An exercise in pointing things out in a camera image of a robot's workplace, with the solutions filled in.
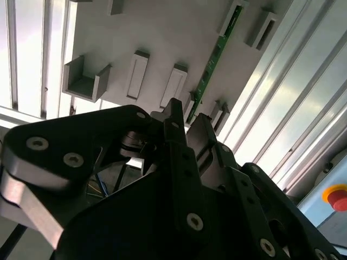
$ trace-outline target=screw head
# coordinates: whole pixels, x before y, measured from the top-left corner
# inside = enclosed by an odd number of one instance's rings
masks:
[[[327,260],[325,254],[322,251],[320,251],[318,248],[316,248],[314,251],[316,252],[316,255],[319,260]]]
[[[218,186],[218,189],[220,189],[220,190],[223,191],[223,192],[226,192],[226,191],[227,191],[227,188],[226,188],[226,186],[225,186],[224,184],[219,185],[219,186]]]
[[[230,152],[230,149],[229,149],[227,146],[222,145],[222,148],[223,148],[223,150],[224,150],[224,151],[226,151],[226,152]]]
[[[84,163],[83,157],[77,153],[67,153],[63,158],[64,163],[72,168],[81,167]]]
[[[25,143],[27,147],[34,151],[44,151],[48,148],[48,141],[45,138],[34,136],[30,137]]]
[[[258,167],[254,166],[254,165],[252,165],[252,170],[256,173],[259,173]]]
[[[332,253],[330,254],[330,257],[332,260],[338,260],[338,258],[335,255],[333,255]]]
[[[270,257],[274,257],[276,255],[275,248],[273,245],[269,242],[269,240],[262,238],[260,239],[260,247],[262,250],[268,254]]]
[[[136,115],[139,117],[139,118],[146,118],[146,116],[141,113],[141,112],[137,112]]]
[[[187,215],[187,223],[195,231],[201,231],[204,227],[202,219],[195,213],[189,213]]]

